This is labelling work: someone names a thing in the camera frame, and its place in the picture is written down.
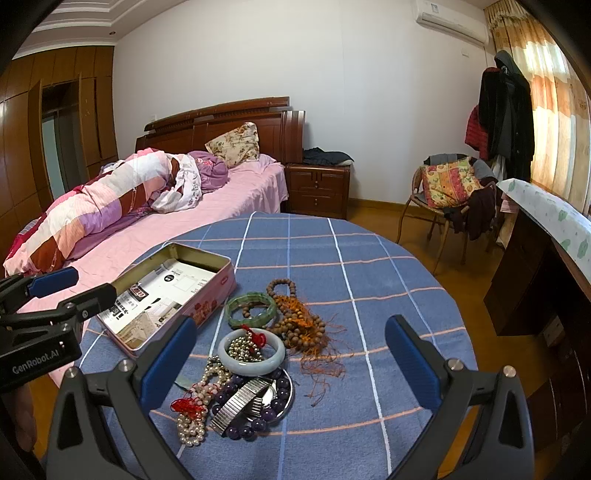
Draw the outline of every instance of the dark clothing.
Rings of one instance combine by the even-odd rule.
[[[452,223],[454,233],[460,233],[466,229],[461,207],[443,207],[443,216]]]
[[[487,188],[490,183],[496,183],[495,177],[484,177],[478,180],[485,187],[475,190],[468,199],[468,211],[462,215],[462,207],[445,207],[444,216],[453,225],[453,231],[460,233],[468,231],[470,240],[476,240],[491,227],[492,219],[496,215],[495,189]]]
[[[535,150],[530,84],[505,50],[495,61],[501,70],[485,71],[480,87],[479,120],[488,132],[488,156],[503,155],[509,178],[530,181]]]
[[[345,160],[353,159],[343,152],[325,152],[321,148],[314,147],[304,150],[303,163],[308,165],[323,165],[325,167],[334,167]]]
[[[469,157],[465,153],[438,153],[426,158],[423,165],[441,165],[443,163],[451,163],[463,158]]]
[[[495,190],[488,187],[475,190],[468,199],[468,206],[466,230],[470,240],[476,240],[481,233],[488,231],[495,217]]]

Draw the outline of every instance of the pillow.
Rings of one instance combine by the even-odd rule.
[[[482,188],[469,158],[421,167],[423,190],[431,208],[458,207],[468,201],[472,192]]]
[[[258,132],[256,125],[246,122],[238,128],[220,135],[205,144],[212,155],[220,157],[228,168],[245,160],[256,160],[259,156]]]

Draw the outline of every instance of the silver metal bracelet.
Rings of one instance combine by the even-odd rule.
[[[214,432],[222,435],[246,405],[269,385],[271,382],[263,378],[253,378],[248,381],[217,412],[209,426]]]

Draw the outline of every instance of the white jade bangle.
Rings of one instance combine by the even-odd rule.
[[[238,329],[228,333],[219,346],[217,347],[217,355],[220,358],[220,362],[230,372],[240,375],[242,377],[260,377],[262,375],[270,374],[274,369],[281,365],[285,358],[285,346],[283,341],[274,333],[262,330],[260,328],[252,328],[254,333],[262,333],[267,337],[267,343],[275,349],[275,355],[271,358],[267,358],[261,362],[240,362],[230,355],[228,355],[228,347],[232,340],[246,335],[246,330]]]

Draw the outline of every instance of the white wall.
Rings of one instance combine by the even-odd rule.
[[[305,148],[355,159],[352,197],[404,203],[428,155],[473,153],[466,123],[492,64],[418,25],[411,1],[189,0],[160,14],[115,47],[119,154],[153,115],[288,95],[306,111]],[[440,3],[485,21],[462,0]]]

